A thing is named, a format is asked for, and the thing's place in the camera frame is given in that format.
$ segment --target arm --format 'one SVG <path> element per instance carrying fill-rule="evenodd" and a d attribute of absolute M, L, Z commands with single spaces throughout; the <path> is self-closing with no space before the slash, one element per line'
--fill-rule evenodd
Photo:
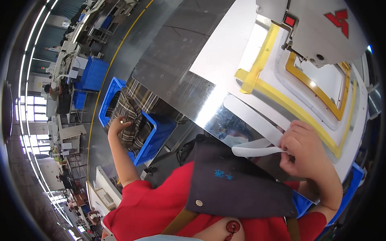
<path fill-rule="evenodd" d="M 311 212 L 324 214 L 329 222 L 339 209 L 343 188 L 317 133 L 310 125 L 295 120 L 280 139 L 279 147 L 295 156 L 293 163 L 288 154 L 282 152 L 280 167 L 291 176 L 310 179 L 300 184 L 299 192 L 311 200 L 319 194 L 320 202 Z"/>
<path fill-rule="evenodd" d="M 108 142 L 110 144 L 111 153 L 113 154 L 115 168 L 118 173 L 119 180 L 122 186 L 140 180 L 138 172 L 131 161 L 127 151 L 122 147 L 119 141 L 118 134 L 126 127 L 131 125 L 131 122 L 121 123 L 123 116 L 113 120 L 108 130 Z"/>

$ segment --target hand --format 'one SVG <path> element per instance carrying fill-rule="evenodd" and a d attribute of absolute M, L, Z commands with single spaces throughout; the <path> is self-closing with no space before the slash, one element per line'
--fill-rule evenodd
<path fill-rule="evenodd" d="M 324 152 L 318 134 L 302 121 L 295 120 L 291 123 L 281 137 L 279 147 L 295 156 L 295 163 L 292 163 L 287 153 L 281 153 L 280 167 L 291 176 L 316 181 L 331 170 L 332 162 Z"/>
<path fill-rule="evenodd" d="M 110 125 L 110 128 L 108 130 L 108 135 L 115 135 L 117 136 L 119 133 L 122 132 L 126 127 L 129 127 L 131 125 L 131 122 L 123 123 L 124 116 L 119 116 L 113 120 L 113 122 Z"/>

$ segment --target red logo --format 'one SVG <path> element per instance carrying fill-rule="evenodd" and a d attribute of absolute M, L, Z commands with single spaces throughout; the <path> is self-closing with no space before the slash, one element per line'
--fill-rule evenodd
<path fill-rule="evenodd" d="M 324 14 L 336 27 L 342 28 L 342 33 L 349 38 L 349 24 L 345 21 L 348 19 L 347 9 L 335 11 L 335 16 L 332 13 Z"/>

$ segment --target red shirt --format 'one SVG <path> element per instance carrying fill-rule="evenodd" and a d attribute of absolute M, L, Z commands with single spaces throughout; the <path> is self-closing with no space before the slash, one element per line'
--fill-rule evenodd
<path fill-rule="evenodd" d="M 103 220 L 117 241 L 133 241 L 160 234 L 185 207 L 190 189 L 194 162 L 174 170 L 171 176 L 156 189 L 150 182 L 137 180 L 126 185 L 122 202 Z M 223 217 L 199 214 L 177 235 L 192 237 Z M 265 219 L 240 218 L 246 241 L 290 241 L 282 217 Z M 298 219 L 300 240 L 313 241 L 327 224 L 320 212 L 312 212 Z"/>

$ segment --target red button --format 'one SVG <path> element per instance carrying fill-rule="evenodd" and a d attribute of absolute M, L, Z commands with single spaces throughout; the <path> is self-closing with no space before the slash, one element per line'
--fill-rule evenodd
<path fill-rule="evenodd" d="M 284 21 L 289 26 L 293 27 L 295 24 L 295 19 L 290 18 L 289 16 L 286 16 L 286 20 Z"/>

